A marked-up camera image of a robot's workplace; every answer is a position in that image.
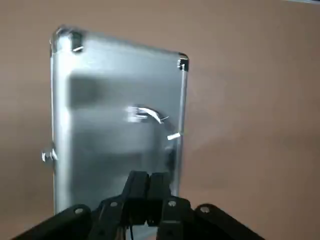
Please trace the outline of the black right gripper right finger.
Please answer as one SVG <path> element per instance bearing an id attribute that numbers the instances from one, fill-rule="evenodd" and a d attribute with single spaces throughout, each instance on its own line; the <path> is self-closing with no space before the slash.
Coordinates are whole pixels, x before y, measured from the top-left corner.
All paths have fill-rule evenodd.
<path id="1" fill-rule="evenodd" d="M 169 176 L 153 173 L 149 183 L 149 226 L 157 227 L 157 240 L 262 240 L 222 209 L 198 205 L 172 195 Z"/>

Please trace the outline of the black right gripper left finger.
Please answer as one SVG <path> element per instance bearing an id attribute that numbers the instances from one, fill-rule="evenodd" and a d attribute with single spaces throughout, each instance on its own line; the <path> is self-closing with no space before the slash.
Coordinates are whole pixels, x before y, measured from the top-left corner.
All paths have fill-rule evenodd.
<path id="1" fill-rule="evenodd" d="M 150 176 L 132 171 L 121 194 L 102 200 L 92 210 L 73 205 L 15 236 L 16 240 L 124 240 L 146 215 L 139 207 L 146 199 Z"/>

